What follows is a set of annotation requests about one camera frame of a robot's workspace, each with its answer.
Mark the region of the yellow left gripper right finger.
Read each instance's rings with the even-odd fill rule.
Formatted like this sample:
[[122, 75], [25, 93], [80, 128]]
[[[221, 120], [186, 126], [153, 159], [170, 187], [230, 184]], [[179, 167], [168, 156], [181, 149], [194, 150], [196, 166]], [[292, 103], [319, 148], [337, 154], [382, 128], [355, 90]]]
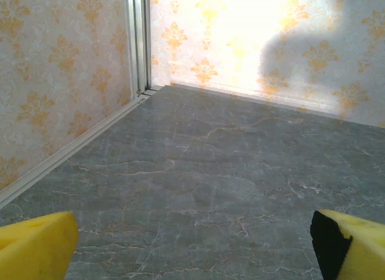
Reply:
[[312, 245], [324, 280], [383, 280], [384, 225], [332, 210], [316, 210]]

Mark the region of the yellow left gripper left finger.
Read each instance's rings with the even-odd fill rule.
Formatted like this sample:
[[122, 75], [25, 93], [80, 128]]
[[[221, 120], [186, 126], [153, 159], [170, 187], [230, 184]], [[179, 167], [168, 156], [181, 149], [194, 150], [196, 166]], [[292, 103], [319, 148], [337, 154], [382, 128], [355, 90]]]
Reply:
[[1, 227], [1, 279], [64, 279], [78, 243], [71, 212]]

